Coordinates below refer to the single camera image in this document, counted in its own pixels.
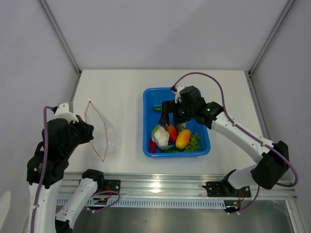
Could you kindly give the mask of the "grey fish toy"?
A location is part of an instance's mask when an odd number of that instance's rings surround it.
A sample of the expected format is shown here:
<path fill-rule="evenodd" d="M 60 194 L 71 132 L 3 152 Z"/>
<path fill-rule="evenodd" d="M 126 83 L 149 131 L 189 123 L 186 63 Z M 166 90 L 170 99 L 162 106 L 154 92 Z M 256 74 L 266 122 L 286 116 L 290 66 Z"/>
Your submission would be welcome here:
<path fill-rule="evenodd" d="M 177 130 L 177 133 L 180 133 L 182 130 L 187 128 L 187 123 L 183 122 L 183 123 L 176 123 L 175 124 L 175 128 Z"/>

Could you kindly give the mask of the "white cauliflower toy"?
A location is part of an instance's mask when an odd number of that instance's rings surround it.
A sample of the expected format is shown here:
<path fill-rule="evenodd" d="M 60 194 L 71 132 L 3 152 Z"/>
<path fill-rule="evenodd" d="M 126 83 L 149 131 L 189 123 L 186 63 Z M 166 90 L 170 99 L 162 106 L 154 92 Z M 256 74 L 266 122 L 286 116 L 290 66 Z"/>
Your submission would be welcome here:
<path fill-rule="evenodd" d="M 154 127 L 152 131 L 152 141 L 161 149 L 168 150 L 173 147 L 173 145 L 169 145 L 170 135 L 160 125 Z"/>

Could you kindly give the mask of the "clear zip top bag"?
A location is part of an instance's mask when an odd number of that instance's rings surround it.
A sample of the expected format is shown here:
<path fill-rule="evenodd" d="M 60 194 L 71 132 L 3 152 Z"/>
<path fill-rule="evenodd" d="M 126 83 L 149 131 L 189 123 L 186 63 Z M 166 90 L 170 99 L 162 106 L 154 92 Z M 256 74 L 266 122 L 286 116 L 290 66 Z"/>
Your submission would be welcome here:
<path fill-rule="evenodd" d="M 121 145 L 117 129 L 94 104 L 91 98 L 87 101 L 84 118 L 87 124 L 94 127 L 94 139 L 90 141 L 90 146 L 96 156 L 103 163 L 107 159 L 114 158 L 119 153 Z"/>

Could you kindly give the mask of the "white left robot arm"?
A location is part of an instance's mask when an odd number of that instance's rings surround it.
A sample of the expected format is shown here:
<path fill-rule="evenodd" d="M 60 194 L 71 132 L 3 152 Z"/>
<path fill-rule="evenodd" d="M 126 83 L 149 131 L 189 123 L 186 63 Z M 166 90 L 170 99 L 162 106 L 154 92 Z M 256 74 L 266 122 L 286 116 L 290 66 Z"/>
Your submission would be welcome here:
<path fill-rule="evenodd" d="M 105 190 L 104 174 L 87 169 L 78 188 L 67 204 L 56 211 L 58 193 L 69 166 L 69 158 L 81 144 L 90 142 L 94 127 L 80 116 L 68 122 L 64 118 L 46 121 L 34 156 L 27 163 L 27 182 L 30 190 L 30 233 L 70 233 L 75 222 L 93 194 Z"/>

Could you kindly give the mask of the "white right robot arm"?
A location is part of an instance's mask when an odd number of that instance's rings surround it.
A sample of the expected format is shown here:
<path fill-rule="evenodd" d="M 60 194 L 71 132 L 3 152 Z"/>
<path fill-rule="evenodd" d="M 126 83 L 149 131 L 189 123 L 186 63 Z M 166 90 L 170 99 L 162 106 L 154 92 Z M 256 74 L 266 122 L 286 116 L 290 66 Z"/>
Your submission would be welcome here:
<path fill-rule="evenodd" d="M 173 100 L 162 103 L 160 124 L 169 123 L 169 114 L 176 124 L 191 119 L 198 124 L 228 138 L 255 162 L 255 165 L 241 170 L 232 170 L 222 180 L 222 191 L 233 196 L 240 188 L 258 185 L 270 190 L 289 169 L 289 149 L 283 141 L 277 143 L 254 134 L 240 126 L 228 115 L 225 108 L 212 101 L 207 103 L 198 88 L 181 85 L 171 87 L 175 94 Z"/>

